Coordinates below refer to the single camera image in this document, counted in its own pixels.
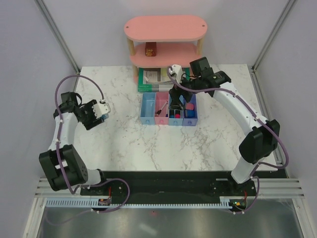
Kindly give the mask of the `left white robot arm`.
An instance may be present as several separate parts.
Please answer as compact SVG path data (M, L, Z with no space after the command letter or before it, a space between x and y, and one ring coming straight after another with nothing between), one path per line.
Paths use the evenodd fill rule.
M55 110L55 130L53 141L48 151L39 155L39 162L54 191L71 188L75 185L91 186L92 190L103 195L107 193L109 184L102 177L101 170L90 170L74 147L75 129L79 123L90 130L103 123L110 112L104 101L91 100L80 103L78 93L61 94L61 104Z

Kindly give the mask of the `purple plastic bin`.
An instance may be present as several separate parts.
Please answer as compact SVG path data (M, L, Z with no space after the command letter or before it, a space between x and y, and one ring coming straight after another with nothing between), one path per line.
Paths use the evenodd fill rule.
M196 116L195 116L195 118L191 118L191 119L185 118L185 108L184 108L184 119L183 119L182 125L183 126L196 126L196 124L198 122L198 112L197 112L197 100L196 100L195 94L193 94L192 99L189 103L194 104L194 106L195 106L194 111L195 111Z

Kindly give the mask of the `black white pen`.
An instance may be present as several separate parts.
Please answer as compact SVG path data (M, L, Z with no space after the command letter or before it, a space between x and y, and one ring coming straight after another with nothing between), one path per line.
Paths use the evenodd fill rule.
M161 114L162 110L165 108L165 106L166 106L167 104L168 104L168 101L166 101L166 102L162 105L162 107L156 112L156 116L157 116L157 117Z

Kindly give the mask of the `blue white tape roll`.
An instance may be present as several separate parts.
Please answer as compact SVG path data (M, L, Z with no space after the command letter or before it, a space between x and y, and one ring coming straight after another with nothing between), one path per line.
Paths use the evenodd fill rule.
M103 114L101 118L102 118L103 121L105 121L106 119L109 118L109 115L108 114Z

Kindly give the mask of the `pink eraser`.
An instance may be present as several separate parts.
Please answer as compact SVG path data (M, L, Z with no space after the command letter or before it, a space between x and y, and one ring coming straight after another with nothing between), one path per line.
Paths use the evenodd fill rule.
M185 110L193 111L194 109L195 109L195 106L194 106L194 104L192 104L192 103L187 103L187 104L185 105Z

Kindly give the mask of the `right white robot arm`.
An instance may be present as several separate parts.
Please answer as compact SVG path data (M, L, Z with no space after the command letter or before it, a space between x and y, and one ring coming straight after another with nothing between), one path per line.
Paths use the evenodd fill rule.
M245 189L245 182L254 174L263 158L268 157L278 146L280 124L268 120L256 112L238 93L231 78L224 72L214 72L206 57L190 62L193 76L186 78L180 65L167 68L167 76L173 82L170 89L171 109L183 108L180 97L186 102L194 94L209 94L218 101L240 125L245 134L239 145L241 155L227 182L228 192L238 195Z

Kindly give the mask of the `teal blue plastic bin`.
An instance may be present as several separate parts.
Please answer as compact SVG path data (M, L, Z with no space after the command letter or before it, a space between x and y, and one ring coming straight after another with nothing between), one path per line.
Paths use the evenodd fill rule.
M180 119L176 119L175 117L174 118L168 118L168 125L170 126L181 126L183 124L183 119L184 119L184 106L171 106L170 105L170 102L169 102L169 111L172 110L174 111L174 115L175 113L180 113L181 115L181 118Z

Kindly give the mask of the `pink plastic bin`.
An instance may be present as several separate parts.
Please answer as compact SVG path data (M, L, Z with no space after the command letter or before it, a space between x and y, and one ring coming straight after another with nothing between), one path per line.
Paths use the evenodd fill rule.
M157 117L156 112L162 107L162 105L168 101L168 104L162 110L161 114ZM166 111L169 107L169 93L168 92L157 92L155 102L155 124L168 125L168 118L165 116Z

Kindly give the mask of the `blue eraser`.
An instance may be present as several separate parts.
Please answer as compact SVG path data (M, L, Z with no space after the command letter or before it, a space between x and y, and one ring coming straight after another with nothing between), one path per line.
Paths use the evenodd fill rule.
M194 110L185 110L185 118L195 118L196 114Z

